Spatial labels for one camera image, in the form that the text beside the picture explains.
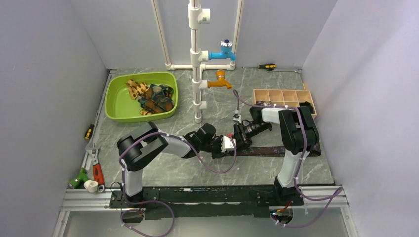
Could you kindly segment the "dark brown floral tie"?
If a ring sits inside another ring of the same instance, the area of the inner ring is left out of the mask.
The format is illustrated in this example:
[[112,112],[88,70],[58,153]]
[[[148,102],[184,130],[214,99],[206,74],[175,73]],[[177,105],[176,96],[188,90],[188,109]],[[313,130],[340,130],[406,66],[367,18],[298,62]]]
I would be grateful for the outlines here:
[[[237,151],[237,156],[244,157],[285,157],[284,146],[274,147],[248,147]],[[309,157],[319,157],[322,154],[320,145],[314,146],[314,149],[308,155]]]

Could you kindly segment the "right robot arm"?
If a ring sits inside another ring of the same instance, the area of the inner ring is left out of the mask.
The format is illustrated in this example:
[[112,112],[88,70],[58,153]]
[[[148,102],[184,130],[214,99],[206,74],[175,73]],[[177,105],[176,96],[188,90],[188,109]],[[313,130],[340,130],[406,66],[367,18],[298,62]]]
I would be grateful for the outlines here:
[[232,137],[236,140],[238,150],[245,149],[252,144],[252,137],[271,130],[273,123],[280,126],[285,153],[281,170],[275,177],[272,198],[278,205],[284,205],[299,196],[296,187],[299,171],[312,148],[319,142],[318,130],[307,106],[254,106],[250,108],[250,113],[253,120],[247,125],[235,124]]

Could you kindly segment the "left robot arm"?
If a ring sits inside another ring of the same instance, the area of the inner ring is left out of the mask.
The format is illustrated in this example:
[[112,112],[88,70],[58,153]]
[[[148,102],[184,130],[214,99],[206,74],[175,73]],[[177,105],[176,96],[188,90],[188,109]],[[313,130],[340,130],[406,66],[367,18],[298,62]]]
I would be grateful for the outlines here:
[[123,179],[121,190],[123,202],[136,207],[143,201],[143,170],[159,154],[172,154],[180,158],[197,157],[207,152],[213,158],[236,155],[236,140],[228,136],[217,136],[213,125],[205,123],[197,131],[176,136],[158,129],[147,122],[117,141],[119,163]]

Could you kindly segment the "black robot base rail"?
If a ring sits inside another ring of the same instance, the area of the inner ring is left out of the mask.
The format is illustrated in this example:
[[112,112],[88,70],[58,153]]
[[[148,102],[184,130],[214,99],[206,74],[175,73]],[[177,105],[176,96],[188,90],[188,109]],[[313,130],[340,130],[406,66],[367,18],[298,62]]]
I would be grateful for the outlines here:
[[111,209],[141,209],[145,220],[180,217],[269,217],[275,208],[292,209],[304,204],[294,189],[278,185],[144,187],[140,197],[125,199],[111,192]]

